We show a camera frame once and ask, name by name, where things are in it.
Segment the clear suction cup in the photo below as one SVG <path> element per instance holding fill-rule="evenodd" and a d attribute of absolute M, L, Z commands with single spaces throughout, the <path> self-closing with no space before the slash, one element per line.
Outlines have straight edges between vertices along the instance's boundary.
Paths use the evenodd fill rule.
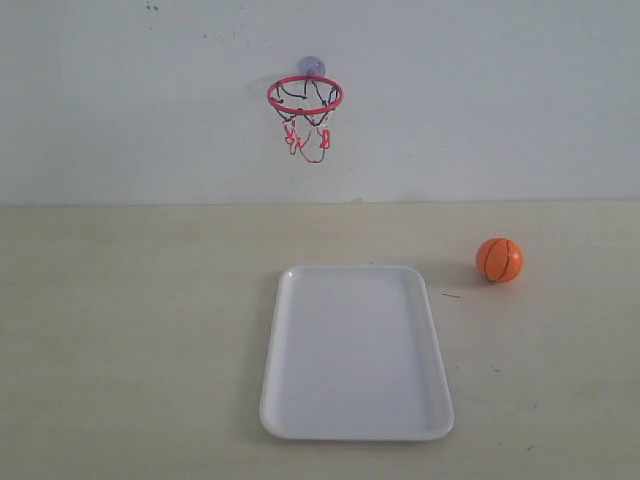
<path fill-rule="evenodd" d="M 324 77 L 326 72 L 325 63 L 316 56 L 305 56 L 298 61 L 297 71 L 302 76 Z"/>

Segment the white rectangular plastic tray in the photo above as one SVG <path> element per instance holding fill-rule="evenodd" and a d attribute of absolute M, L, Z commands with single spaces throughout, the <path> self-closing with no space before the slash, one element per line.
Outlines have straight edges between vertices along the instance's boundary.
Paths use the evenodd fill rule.
<path fill-rule="evenodd" d="M 299 265 L 279 280 L 260 399 L 272 436 L 422 442 L 454 411 L 426 284 L 401 265 Z"/>

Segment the red mini basketball hoop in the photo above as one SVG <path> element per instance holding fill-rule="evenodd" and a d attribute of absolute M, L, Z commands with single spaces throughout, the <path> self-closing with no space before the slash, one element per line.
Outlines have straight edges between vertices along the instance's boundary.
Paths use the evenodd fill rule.
<path fill-rule="evenodd" d="M 279 117 L 289 154 L 309 164 L 323 163 L 332 143 L 329 123 L 344 100 L 343 88 L 323 76 L 293 75 L 276 80 L 266 97 Z"/>

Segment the small orange basketball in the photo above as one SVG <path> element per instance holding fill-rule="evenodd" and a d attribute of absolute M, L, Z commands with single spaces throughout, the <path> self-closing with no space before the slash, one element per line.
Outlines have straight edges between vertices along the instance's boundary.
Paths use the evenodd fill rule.
<path fill-rule="evenodd" d="M 489 283 L 507 283 L 518 277 L 524 255 L 516 242 L 505 237 L 491 238 L 477 250 L 478 272 Z"/>

